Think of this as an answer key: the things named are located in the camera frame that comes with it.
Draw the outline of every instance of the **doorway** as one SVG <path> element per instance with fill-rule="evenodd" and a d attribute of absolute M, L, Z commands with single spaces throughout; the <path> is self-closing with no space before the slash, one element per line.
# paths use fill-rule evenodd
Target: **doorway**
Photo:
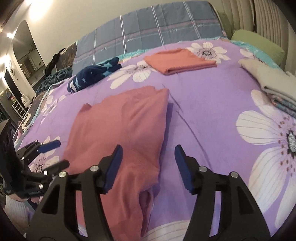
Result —
<path fill-rule="evenodd" d="M 34 73 L 34 68 L 33 68 L 33 65 L 31 64 L 29 58 L 26 58 L 24 60 L 24 65 L 25 65 L 25 68 L 27 69 L 28 71 L 28 75 L 30 76 L 32 73 Z"/>
<path fill-rule="evenodd" d="M 20 105 L 26 110 L 27 108 L 24 107 L 22 100 L 21 100 L 22 94 L 19 91 L 19 89 L 17 88 L 17 86 L 15 85 L 15 83 L 14 83 L 13 79 L 11 78 L 9 71 L 7 69 L 6 69 L 4 78 L 6 80 L 6 83 L 9 87 L 9 89 L 11 90 L 12 94 L 14 95 L 14 97 L 17 99 L 17 101 L 20 103 Z"/>

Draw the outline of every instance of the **orange folded towel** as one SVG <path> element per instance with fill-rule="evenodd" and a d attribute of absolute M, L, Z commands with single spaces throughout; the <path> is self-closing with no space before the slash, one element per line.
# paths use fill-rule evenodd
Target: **orange folded towel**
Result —
<path fill-rule="evenodd" d="M 199 58 L 187 49 L 173 49 L 155 53 L 144 57 L 147 64 L 164 75 L 217 67 L 215 60 Z"/>

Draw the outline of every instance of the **green pillow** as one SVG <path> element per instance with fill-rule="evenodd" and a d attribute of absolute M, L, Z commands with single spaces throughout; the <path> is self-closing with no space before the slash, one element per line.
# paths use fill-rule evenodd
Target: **green pillow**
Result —
<path fill-rule="evenodd" d="M 269 41 L 268 39 L 260 36 L 257 33 L 240 29 L 235 31 L 231 40 L 242 41 L 255 46 L 256 48 L 269 55 L 269 57 L 271 57 L 271 59 L 277 65 L 280 65 L 283 61 L 285 51 L 275 43 Z"/>
<path fill-rule="evenodd" d="M 221 24 L 226 32 L 227 38 L 231 39 L 232 34 L 233 34 L 233 27 L 230 24 L 230 21 L 224 12 L 218 12 L 219 15 L 219 20 L 221 21 Z"/>

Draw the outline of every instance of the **mirror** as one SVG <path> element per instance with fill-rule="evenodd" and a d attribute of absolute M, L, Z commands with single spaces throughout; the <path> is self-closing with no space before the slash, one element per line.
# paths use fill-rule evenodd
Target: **mirror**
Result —
<path fill-rule="evenodd" d="M 23 74 L 29 84 L 34 87 L 44 76 L 46 66 L 35 46 L 26 21 L 22 21 L 17 28 L 13 38 L 13 52 Z"/>

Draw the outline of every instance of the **navy blue star-print clothing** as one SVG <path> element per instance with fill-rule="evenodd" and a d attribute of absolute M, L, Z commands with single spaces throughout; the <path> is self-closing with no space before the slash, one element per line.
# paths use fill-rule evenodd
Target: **navy blue star-print clothing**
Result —
<path fill-rule="evenodd" d="M 121 65 L 118 64 L 118 62 L 119 58 L 115 57 L 102 64 L 85 67 L 68 82 L 67 90 L 70 93 L 75 93 L 99 82 L 101 79 L 104 79 L 108 75 L 121 68 Z"/>

